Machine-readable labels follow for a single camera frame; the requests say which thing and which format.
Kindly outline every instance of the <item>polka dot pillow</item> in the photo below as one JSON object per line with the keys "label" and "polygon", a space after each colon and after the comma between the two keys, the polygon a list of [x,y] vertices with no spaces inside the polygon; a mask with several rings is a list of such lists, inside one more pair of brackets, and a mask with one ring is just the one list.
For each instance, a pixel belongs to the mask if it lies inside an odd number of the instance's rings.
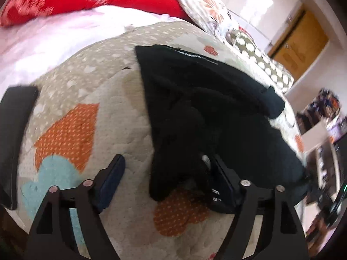
{"label": "polka dot pillow", "polygon": [[292,87],[294,78],[289,71],[261,52],[248,34],[241,30],[233,30],[229,37],[231,45],[261,67],[283,93]]}

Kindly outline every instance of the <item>brown door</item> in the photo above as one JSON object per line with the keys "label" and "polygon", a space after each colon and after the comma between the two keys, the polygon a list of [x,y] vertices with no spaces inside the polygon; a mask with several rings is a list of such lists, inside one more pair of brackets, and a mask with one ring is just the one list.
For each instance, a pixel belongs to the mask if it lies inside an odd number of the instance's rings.
{"label": "brown door", "polygon": [[322,27],[310,11],[306,11],[294,31],[274,56],[298,80],[314,62],[328,41]]}

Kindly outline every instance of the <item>black garment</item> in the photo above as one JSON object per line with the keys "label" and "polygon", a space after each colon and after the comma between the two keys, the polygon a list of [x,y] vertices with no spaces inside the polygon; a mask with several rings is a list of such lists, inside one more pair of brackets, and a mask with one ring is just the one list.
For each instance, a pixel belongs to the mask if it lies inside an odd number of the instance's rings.
{"label": "black garment", "polygon": [[[278,117],[285,106],[273,87],[225,63],[168,46],[135,51],[152,126],[154,200],[190,177],[209,194],[202,154],[219,154],[241,179],[258,187],[286,187],[304,177],[301,162],[266,118]],[[301,199],[302,193],[294,202]]]}
{"label": "black garment", "polygon": [[26,124],[38,97],[33,86],[8,88],[0,102],[0,204],[17,208],[17,168]]}

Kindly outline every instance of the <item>white blanket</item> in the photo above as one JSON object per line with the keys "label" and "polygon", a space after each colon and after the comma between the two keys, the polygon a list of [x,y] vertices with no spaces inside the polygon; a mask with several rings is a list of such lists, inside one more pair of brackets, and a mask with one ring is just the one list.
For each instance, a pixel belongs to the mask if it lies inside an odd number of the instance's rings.
{"label": "white blanket", "polygon": [[107,5],[0,28],[0,98],[9,86],[30,84],[88,45],[131,28],[177,20]]}

